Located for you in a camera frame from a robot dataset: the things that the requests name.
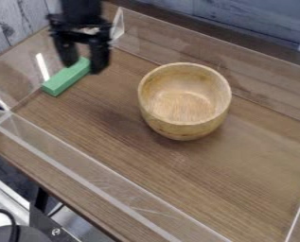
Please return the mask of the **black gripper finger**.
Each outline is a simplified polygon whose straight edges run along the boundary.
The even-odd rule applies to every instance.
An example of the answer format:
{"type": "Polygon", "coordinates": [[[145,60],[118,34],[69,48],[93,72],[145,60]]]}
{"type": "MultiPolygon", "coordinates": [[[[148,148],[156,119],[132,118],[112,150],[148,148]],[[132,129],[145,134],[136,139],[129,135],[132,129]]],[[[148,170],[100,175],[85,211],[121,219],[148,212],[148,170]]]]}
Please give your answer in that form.
{"type": "Polygon", "coordinates": [[[110,45],[108,40],[98,37],[89,41],[90,47],[90,73],[98,75],[109,65],[110,45]]]}
{"type": "Polygon", "coordinates": [[[80,52],[77,48],[77,38],[63,33],[53,35],[54,44],[62,64],[66,67],[73,66],[80,60],[80,52]]]}

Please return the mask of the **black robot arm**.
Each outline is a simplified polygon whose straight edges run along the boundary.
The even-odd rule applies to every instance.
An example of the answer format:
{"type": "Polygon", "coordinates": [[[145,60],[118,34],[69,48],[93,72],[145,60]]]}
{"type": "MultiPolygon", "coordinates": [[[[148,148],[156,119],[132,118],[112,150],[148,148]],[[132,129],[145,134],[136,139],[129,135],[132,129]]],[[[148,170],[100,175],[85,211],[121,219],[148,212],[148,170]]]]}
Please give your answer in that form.
{"type": "Polygon", "coordinates": [[[102,0],[59,0],[59,13],[50,13],[50,36],[62,64],[80,60],[77,44],[89,46],[90,72],[98,75],[110,61],[112,23],[104,18],[102,0]]]}

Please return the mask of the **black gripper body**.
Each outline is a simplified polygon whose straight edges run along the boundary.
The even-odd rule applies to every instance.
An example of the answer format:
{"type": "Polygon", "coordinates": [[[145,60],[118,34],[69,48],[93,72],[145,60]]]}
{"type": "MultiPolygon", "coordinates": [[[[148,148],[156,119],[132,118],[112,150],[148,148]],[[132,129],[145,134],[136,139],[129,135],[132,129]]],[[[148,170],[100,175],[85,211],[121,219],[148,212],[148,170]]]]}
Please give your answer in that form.
{"type": "Polygon", "coordinates": [[[50,36],[55,42],[89,43],[98,40],[104,43],[112,41],[112,23],[102,17],[97,18],[90,24],[73,24],[66,21],[62,14],[49,14],[50,36]]]}

